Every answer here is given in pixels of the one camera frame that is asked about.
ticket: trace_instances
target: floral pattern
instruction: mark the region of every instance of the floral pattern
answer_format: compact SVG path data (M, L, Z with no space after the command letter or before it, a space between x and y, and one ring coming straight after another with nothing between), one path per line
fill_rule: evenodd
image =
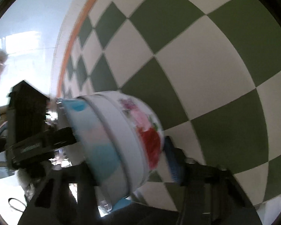
M153 122L151 116L147 116L141 111L131 98L120 99L120 104L124 108L123 112L135 124L135 130L144 146L148 156L150 170L157 167L161 152L161 140L157 132L158 126Z

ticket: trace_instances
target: orange stripe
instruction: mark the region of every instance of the orange stripe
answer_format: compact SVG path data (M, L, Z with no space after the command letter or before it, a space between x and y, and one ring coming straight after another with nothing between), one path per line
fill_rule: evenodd
M61 65L61 72L59 74L58 85L57 85L57 97L61 96L61 85L63 83L64 74L65 74L66 68L67 68L67 62L70 57L71 49L74 44L75 38L77 37L77 35L80 31L80 28L81 28L84 20L86 19L88 12L93 7L95 1L96 0L87 0L86 4L84 5L84 7L77 19L78 22L76 23L76 25L71 33L70 40L68 42L67 49L66 49L66 52L64 55L64 59L63 59L62 65Z

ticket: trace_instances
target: pink flower print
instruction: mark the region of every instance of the pink flower print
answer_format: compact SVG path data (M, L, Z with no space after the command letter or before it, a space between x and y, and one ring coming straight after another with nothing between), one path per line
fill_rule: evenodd
M138 108L131 110L130 115L132 116L136 126L142 129L142 131L147 131L151 127L148 116Z
M137 109L137 106L134 104L134 102L131 99L120 99L120 103L126 110L132 110Z

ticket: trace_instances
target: cable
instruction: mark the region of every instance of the cable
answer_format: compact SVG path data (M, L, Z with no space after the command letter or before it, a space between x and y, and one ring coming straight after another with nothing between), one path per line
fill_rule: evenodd
M24 212L24 211L21 211L21 210L15 208L14 206L12 206L12 205L10 204L10 201L11 201L11 200L16 200L16 201L20 202L23 206L26 207L26 205L25 205L23 202L21 202L20 200L18 200L18 199L16 199L16 198L9 198L9 199L8 199L8 204L10 205L11 208L14 208L16 211L19 211L19 212Z

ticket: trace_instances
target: green tile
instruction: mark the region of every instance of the green tile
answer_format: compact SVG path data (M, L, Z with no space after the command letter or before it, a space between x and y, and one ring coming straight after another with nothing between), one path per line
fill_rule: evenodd
M177 210L180 212L182 210L185 188L176 183L164 183L164 185L170 194Z
M118 89L104 55L101 56L95 65L90 79L95 92L116 91Z
M83 46L84 46L87 38L91 34L92 30L93 30L92 24L90 23L90 19L87 16L80 28L79 34L78 34L79 39L80 39L81 48L83 48Z
M268 161L267 129L256 89L191 123L209 166L223 165L235 174Z
M281 28L258 0L231 0L208 16L238 51L256 86L281 70Z
M72 62L71 56L69 56L69 59L68 59L67 69L68 69L68 78L70 81L72 78L73 72L74 72L74 67L73 67L73 62Z
M132 198L135 199L135 202L142 203L144 205L147 205L147 202L140 191L136 190L134 191L134 194L132 194Z
M125 20L125 15L114 3L111 3L96 25L96 32L103 48L106 47Z
M123 85L122 92L147 103L158 115L164 129L188 121L176 92L155 58Z
M269 161L264 201L281 194L281 155Z
M149 175L148 182L162 182L162 179L157 171L152 171Z
M156 53L203 15L188 0L145 0L130 20Z
M67 97L66 97L66 98L68 98L68 99L73 99L71 89L69 89L69 91L68 91L68 95L67 95Z
M76 74L77 74L79 90L81 91L82 86L87 79L87 72L86 72L84 61L83 61L82 57L80 57L78 60Z
M66 89L65 89L65 84L64 83L62 83L62 85L61 85L61 92L62 92L63 96L66 95Z
M132 200L132 201L134 201L134 202L140 202L139 201L139 199L134 195L134 193L132 193L131 195L130 195L130 199Z

